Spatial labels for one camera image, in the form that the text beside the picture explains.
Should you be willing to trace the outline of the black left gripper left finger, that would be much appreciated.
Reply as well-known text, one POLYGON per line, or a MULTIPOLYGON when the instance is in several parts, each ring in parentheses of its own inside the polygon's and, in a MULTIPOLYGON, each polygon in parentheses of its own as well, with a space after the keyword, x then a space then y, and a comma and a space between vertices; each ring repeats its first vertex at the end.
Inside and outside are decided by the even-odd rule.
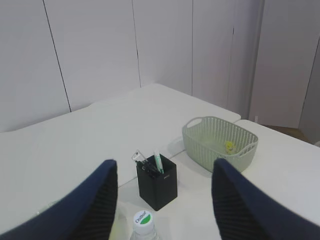
POLYGON ((117 162, 105 160, 79 186, 2 240, 107 240, 118 199, 117 162))

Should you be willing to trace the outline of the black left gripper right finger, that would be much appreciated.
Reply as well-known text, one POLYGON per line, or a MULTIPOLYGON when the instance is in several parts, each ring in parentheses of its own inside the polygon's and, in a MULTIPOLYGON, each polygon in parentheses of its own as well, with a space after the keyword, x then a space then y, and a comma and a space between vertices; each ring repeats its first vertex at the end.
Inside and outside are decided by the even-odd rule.
POLYGON ((214 161, 211 195, 223 240, 318 240, 320 227, 281 205, 226 159, 214 161))

